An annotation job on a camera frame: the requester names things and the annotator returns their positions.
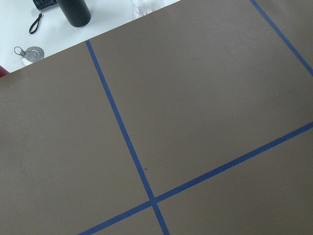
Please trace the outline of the brown paper table mat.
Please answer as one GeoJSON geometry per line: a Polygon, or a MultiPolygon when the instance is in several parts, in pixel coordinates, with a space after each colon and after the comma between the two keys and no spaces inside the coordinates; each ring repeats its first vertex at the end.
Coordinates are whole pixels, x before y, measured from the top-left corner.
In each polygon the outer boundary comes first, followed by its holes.
{"type": "Polygon", "coordinates": [[[312,234],[312,1],[181,0],[1,78],[0,232],[312,234]]]}

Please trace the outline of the clear plastic packet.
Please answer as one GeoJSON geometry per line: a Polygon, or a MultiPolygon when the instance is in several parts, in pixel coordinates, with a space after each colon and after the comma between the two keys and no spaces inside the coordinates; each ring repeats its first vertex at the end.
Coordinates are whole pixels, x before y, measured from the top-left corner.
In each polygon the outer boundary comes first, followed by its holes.
{"type": "Polygon", "coordinates": [[[132,20],[146,16],[154,11],[162,9],[177,0],[131,0],[130,1],[130,16],[132,20]]]}

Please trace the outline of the black water bottle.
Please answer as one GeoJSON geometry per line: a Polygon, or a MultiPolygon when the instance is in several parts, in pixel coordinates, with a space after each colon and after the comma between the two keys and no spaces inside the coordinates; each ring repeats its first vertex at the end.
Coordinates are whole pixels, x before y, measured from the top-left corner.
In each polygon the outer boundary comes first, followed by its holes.
{"type": "Polygon", "coordinates": [[[57,0],[56,2],[72,26],[82,27],[90,22],[91,13],[84,0],[57,0]]]}

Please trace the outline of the round metal key tag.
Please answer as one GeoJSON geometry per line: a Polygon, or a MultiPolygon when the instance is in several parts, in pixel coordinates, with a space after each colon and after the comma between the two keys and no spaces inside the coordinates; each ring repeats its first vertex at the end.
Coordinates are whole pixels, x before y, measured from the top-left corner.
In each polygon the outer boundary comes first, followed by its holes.
{"type": "Polygon", "coordinates": [[[14,53],[22,57],[21,61],[25,66],[36,63],[45,57],[45,52],[40,47],[29,47],[23,50],[17,46],[14,47],[14,53]]]}

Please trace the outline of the red bottle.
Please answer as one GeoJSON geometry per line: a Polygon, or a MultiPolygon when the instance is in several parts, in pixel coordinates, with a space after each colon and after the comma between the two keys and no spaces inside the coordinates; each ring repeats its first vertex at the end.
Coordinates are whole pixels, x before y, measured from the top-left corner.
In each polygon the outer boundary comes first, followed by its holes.
{"type": "Polygon", "coordinates": [[[9,72],[5,68],[0,66],[0,77],[6,76],[7,74],[9,74],[9,72]]]}

